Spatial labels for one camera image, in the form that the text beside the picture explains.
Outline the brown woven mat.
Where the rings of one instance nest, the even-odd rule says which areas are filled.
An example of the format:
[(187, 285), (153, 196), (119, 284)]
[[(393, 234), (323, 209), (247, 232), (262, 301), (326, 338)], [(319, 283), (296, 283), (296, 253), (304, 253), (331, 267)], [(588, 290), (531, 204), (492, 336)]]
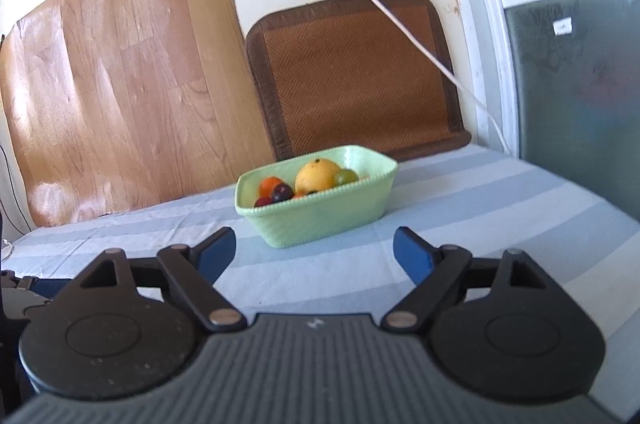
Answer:
[(279, 161), (345, 144), (407, 161), (472, 139), (457, 89), (368, 0), (268, 14), (245, 50)]

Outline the frosted glass door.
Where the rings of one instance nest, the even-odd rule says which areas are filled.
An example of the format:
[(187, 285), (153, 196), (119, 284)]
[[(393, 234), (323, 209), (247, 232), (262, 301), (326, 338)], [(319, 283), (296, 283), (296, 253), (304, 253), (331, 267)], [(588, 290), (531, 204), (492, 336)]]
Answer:
[(468, 0), (511, 150), (639, 213), (639, 0)]

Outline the wood pattern board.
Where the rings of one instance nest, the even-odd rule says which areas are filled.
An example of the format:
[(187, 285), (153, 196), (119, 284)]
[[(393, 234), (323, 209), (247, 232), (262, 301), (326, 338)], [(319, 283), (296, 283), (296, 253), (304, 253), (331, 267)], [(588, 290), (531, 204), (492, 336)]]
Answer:
[(39, 227), (232, 184), (273, 159), (234, 0), (47, 0), (1, 51)]

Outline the blue white striped tablecloth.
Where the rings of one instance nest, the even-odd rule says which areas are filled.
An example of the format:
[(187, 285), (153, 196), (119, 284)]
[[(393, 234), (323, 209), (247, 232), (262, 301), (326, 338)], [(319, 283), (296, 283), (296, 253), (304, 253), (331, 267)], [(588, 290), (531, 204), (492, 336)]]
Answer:
[(88, 222), (36, 229), (2, 253), (21, 276), (70, 278), (106, 248), (152, 256), (228, 226), (238, 239), (218, 290), (244, 314), (366, 312), (381, 317), (411, 288), (392, 250), (406, 226), (476, 256), (526, 251), (600, 326), (606, 357), (593, 397), (619, 418), (639, 407), (639, 225), (563, 178), (477, 146), (401, 164), (384, 216), (329, 238), (272, 248), (234, 207), (234, 190)]

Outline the red fruit in basin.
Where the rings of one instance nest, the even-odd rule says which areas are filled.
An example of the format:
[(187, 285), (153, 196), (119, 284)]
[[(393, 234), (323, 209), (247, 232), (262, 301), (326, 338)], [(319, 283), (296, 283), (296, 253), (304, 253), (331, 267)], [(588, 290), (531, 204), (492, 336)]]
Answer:
[(273, 200), (271, 198), (258, 198), (255, 203), (254, 203), (254, 207), (263, 207), (263, 206), (267, 206), (273, 203)]

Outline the large yellow citrus fruit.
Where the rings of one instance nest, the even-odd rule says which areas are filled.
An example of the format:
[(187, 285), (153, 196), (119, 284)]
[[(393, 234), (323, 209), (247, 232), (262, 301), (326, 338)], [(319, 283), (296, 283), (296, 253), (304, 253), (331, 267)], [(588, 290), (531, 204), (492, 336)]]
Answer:
[(306, 196), (311, 192), (332, 189), (335, 175), (340, 170), (340, 166), (327, 158), (314, 158), (298, 171), (294, 181), (295, 193)]

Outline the green lime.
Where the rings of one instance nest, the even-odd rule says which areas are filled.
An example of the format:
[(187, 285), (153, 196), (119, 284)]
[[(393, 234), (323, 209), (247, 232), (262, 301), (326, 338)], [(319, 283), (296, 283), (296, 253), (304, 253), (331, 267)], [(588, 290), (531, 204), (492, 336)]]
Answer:
[(341, 187), (345, 184), (353, 184), (359, 180), (358, 174), (349, 168), (342, 168), (334, 175), (334, 186)]

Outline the light green plastic basin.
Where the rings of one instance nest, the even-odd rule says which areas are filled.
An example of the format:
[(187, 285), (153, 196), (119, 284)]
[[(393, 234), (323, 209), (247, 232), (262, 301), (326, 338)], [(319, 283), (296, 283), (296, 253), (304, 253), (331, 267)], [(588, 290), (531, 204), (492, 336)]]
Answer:
[[(303, 166), (316, 158), (353, 170), (359, 180), (282, 203), (255, 205), (264, 179), (273, 176), (290, 184)], [(290, 248), (380, 219), (398, 168), (393, 158), (356, 144), (296, 156), (242, 175), (235, 186), (235, 210), (268, 245)]]

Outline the dark purple plum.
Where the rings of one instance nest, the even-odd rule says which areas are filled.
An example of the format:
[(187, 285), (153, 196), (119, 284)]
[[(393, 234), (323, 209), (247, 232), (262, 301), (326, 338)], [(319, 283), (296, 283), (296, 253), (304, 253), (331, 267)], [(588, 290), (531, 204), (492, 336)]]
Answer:
[(294, 196), (293, 188), (285, 182), (280, 182), (272, 189), (270, 198), (273, 203), (279, 203), (293, 199)]

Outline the orange mandarin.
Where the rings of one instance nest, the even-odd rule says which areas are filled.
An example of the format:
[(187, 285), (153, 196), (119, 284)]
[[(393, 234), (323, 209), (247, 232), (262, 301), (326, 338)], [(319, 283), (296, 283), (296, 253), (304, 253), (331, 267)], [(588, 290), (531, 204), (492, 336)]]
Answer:
[(283, 180), (276, 177), (270, 176), (263, 179), (258, 188), (258, 193), (261, 198), (270, 198), (272, 195), (273, 189), (276, 188), (279, 184), (282, 184)]

